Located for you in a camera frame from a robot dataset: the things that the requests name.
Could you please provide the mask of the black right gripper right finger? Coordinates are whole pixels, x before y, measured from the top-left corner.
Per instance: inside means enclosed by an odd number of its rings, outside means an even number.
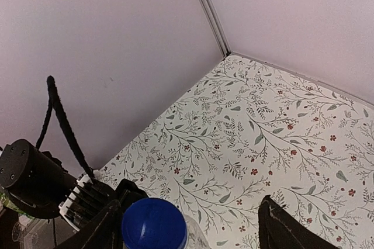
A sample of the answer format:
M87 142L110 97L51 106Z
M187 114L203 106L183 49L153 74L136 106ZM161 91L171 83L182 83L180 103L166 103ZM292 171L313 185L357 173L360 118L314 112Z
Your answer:
M336 249L318 235L306 229L269 195L258 209L260 249Z

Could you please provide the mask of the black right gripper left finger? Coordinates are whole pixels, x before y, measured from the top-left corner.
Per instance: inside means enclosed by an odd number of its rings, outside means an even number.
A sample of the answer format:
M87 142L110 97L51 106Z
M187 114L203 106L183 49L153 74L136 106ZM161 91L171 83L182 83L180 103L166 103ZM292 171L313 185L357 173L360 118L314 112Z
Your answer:
M123 248L121 205L118 200L106 205L82 230L57 246L57 249Z

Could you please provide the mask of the blue bottle cap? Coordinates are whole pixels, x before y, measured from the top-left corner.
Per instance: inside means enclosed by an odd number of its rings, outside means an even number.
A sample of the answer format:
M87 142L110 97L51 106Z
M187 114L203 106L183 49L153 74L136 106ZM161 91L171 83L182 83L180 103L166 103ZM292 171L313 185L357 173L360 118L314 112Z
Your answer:
M159 198L133 203L123 214L121 230L129 249L181 249L187 245L188 229L182 213Z

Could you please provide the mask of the Pepsi bottle blue label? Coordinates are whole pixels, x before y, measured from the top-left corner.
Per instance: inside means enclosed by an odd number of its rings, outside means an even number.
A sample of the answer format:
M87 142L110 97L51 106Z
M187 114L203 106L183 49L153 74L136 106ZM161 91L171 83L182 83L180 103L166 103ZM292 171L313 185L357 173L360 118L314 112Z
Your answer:
M211 249L205 234L198 223L188 215L183 214L183 238L181 249Z

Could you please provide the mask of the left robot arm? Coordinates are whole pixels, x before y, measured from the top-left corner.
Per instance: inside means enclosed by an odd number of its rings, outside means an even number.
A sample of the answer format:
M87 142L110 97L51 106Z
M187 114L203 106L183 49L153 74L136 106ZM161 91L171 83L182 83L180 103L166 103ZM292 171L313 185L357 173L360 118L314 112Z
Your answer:
M25 139L7 144L1 152L1 188L18 209L32 217L59 217L59 204L75 183L61 161Z

